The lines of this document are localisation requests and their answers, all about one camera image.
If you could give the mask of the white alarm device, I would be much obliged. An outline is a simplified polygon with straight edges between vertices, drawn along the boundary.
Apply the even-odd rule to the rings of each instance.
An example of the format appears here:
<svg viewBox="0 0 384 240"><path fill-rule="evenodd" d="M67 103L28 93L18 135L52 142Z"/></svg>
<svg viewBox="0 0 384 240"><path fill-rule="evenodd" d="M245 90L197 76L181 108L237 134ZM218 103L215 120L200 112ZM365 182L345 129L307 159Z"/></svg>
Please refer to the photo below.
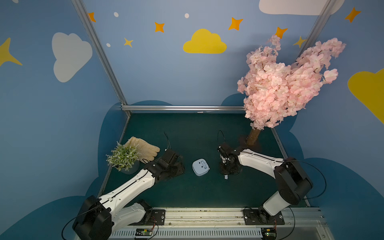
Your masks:
<svg viewBox="0 0 384 240"><path fill-rule="evenodd" d="M192 169L196 176L201 177L209 172L210 167L205 159L198 159L192 163Z"/></svg>

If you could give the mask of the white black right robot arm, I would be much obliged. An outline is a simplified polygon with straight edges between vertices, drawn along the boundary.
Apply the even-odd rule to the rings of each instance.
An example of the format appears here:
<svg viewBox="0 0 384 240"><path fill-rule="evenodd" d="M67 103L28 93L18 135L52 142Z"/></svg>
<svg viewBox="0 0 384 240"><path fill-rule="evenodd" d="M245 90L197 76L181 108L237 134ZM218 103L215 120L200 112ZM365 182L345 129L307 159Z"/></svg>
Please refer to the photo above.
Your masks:
<svg viewBox="0 0 384 240"><path fill-rule="evenodd" d="M242 147L233 149L227 144L218 146L217 150L222 175L234 175L244 166L275 179L277 191L258 207L257 217L264 223L286 207L297 205L313 188L312 180L294 158L274 158Z"/></svg>

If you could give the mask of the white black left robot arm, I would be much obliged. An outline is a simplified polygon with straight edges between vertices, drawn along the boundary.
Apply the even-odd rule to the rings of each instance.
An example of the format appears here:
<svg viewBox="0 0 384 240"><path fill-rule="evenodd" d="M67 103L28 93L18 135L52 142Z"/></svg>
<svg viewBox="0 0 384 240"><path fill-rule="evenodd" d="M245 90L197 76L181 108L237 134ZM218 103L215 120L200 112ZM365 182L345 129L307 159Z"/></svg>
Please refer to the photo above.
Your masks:
<svg viewBox="0 0 384 240"><path fill-rule="evenodd" d="M107 240L114 231L140 222L149 208L142 203L124 207L157 182L182 175L185 167L178 161L180 155L169 149L158 159L145 164L134 177L115 190L100 197L88 197L72 229L81 240Z"/></svg>

